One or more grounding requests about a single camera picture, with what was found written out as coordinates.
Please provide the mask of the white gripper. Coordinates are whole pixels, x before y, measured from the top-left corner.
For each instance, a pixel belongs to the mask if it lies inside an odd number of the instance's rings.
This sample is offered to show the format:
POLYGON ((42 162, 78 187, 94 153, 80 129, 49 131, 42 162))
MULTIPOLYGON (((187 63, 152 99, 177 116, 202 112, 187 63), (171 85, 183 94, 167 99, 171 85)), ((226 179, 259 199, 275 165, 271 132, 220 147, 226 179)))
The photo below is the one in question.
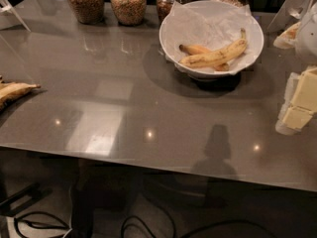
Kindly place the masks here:
MULTIPOLYGON (((273 45, 284 50, 295 46, 296 54, 301 60, 317 63, 317 2, 307 11, 301 23, 288 27, 276 37, 273 45)), ((275 130, 283 135, 299 133, 316 113, 317 66, 309 65, 300 74, 290 74, 275 130)))

